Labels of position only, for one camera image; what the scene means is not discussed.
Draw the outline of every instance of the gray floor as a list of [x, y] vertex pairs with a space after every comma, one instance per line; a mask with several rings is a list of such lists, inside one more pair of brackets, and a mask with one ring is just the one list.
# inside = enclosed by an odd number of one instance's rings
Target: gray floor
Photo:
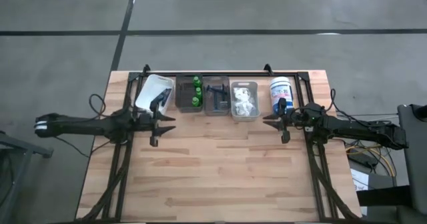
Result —
[[[119, 30], [127, 0], [0, 0], [0, 31]], [[129, 29], [427, 28], [427, 0], [135, 0]], [[17, 223], [73, 219], [87, 159], [33, 134], [35, 117], [91, 117], [103, 94], [117, 36], [0, 37], [0, 129], [53, 147], [35, 157]], [[326, 69], [348, 113], [395, 113], [426, 104], [427, 35], [128, 37], [119, 70]], [[88, 153], [92, 137], [65, 136]], [[407, 184], [403, 152], [392, 153]]]

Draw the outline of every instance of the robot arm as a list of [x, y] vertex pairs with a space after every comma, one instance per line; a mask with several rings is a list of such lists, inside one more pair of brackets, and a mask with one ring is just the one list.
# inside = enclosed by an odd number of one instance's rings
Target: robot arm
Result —
[[316, 144], [326, 144], [328, 139], [343, 137], [366, 141], [375, 141], [378, 144], [395, 150], [407, 148], [405, 130], [387, 121], [360, 121], [357, 119], [341, 120], [326, 114], [324, 107], [316, 103], [308, 103], [302, 107], [302, 113], [295, 109], [288, 109], [286, 113], [282, 107], [286, 100], [279, 100], [279, 115], [270, 115], [264, 119], [280, 121], [264, 121], [278, 130], [282, 130], [282, 143], [290, 140], [288, 126], [312, 127], [310, 141]]
[[175, 128], [158, 127], [158, 121], [174, 121], [159, 111], [162, 99], [151, 102], [151, 113], [143, 111], [138, 117], [133, 117], [128, 108], [115, 111], [104, 119], [80, 118], [50, 113], [36, 118], [35, 134], [39, 137], [56, 137], [61, 134], [102, 135], [112, 143], [122, 144], [127, 141], [127, 133], [134, 131], [151, 131], [150, 145], [157, 147], [157, 137]]

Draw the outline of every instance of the wooden table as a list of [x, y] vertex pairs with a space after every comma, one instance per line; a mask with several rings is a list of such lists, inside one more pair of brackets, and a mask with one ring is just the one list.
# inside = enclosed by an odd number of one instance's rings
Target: wooden table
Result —
[[[309, 74], [315, 102], [328, 106], [326, 72]], [[127, 71], [111, 73], [106, 114], [122, 107], [127, 76]], [[272, 112], [271, 77], [230, 77], [230, 82], [236, 80], [258, 82], [261, 116], [256, 121], [236, 123], [231, 116], [180, 113], [173, 100], [166, 115], [176, 121], [164, 125], [177, 127], [159, 139], [159, 147], [149, 145], [151, 133], [135, 134], [122, 221], [318, 220], [304, 134], [291, 128], [292, 139], [284, 145], [280, 134], [262, 123]], [[106, 141], [96, 137], [93, 148]], [[360, 215], [342, 142], [330, 141], [325, 148], [332, 185]], [[113, 145], [91, 156], [77, 217], [84, 216], [107, 187], [112, 156]]]

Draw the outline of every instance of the plastic container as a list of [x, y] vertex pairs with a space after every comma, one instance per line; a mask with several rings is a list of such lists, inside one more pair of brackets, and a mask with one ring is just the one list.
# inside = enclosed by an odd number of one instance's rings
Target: plastic container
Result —
[[195, 97], [195, 86], [193, 83], [194, 76], [198, 76], [203, 81], [200, 74], [195, 75], [177, 75], [176, 76], [176, 95], [175, 105], [178, 110], [182, 113], [195, 113], [200, 112], [203, 109], [203, 98], [199, 107], [194, 107], [192, 99]]
[[[247, 89], [248, 102], [251, 104], [250, 108], [245, 105], [245, 110], [249, 115], [241, 115], [238, 113], [238, 108], [242, 108], [242, 98], [236, 97], [237, 89]], [[232, 83], [232, 117], [234, 121], [255, 121], [260, 116], [260, 108], [258, 106], [258, 84], [254, 81], [235, 81]]]
[[160, 93], [169, 88], [171, 89], [171, 93], [169, 97], [167, 97], [165, 105], [159, 105], [160, 113], [165, 114], [172, 99], [172, 95], [174, 94], [173, 79], [167, 77], [161, 77], [155, 74], [149, 75], [136, 99], [135, 105], [153, 115], [153, 112], [149, 109], [149, 105]]
[[276, 77], [270, 84], [273, 112], [279, 114], [279, 99], [286, 99], [286, 109], [294, 108], [291, 83], [287, 77]]
[[[208, 87], [224, 91], [207, 90]], [[230, 113], [230, 80], [226, 76], [203, 78], [203, 106], [209, 116], [228, 115]]]

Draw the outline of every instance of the green bottle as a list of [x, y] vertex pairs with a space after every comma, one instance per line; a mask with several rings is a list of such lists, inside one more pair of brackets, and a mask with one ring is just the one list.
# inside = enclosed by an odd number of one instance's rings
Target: green bottle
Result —
[[193, 78], [193, 84], [194, 84], [194, 87], [201, 87], [201, 81], [198, 76], [195, 76]]
[[201, 100], [201, 88], [200, 87], [195, 88], [195, 97], [197, 97], [199, 100]]
[[200, 101], [199, 101], [199, 99], [197, 97], [193, 97], [193, 102], [192, 103], [193, 103], [194, 107], [200, 106]]

